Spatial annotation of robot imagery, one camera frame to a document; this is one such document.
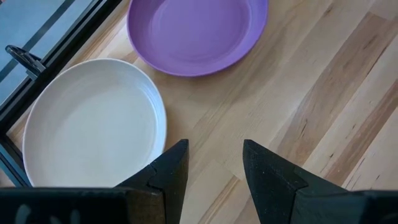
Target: white plate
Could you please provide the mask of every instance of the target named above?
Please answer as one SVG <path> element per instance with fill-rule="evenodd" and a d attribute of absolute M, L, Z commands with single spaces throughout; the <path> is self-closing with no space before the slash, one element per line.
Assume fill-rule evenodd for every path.
<path fill-rule="evenodd" d="M 38 97 L 24 165 L 35 187 L 114 187 L 161 155 L 165 139 L 165 109 L 151 79 L 121 60 L 90 60 Z"/>

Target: lavender plate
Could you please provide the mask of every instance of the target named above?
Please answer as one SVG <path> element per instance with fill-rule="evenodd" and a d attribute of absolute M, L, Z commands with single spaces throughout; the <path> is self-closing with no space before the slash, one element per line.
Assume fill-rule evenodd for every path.
<path fill-rule="evenodd" d="M 268 0 L 132 0 L 130 41 L 149 65 L 185 77 L 237 62 L 260 38 Z"/>

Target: wooden floor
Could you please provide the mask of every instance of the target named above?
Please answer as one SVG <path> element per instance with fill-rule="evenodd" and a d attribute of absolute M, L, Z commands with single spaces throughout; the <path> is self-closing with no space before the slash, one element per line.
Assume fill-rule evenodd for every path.
<path fill-rule="evenodd" d="M 398 189 L 398 1 L 270 0 L 255 48 L 212 76 L 157 72 L 133 51 L 127 2 L 73 63 L 112 57 L 153 79 L 167 146 L 190 140 L 181 223 L 259 223 L 243 139 L 349 190 Z M 9 133 L 21 145 L 24 120 Z"/>

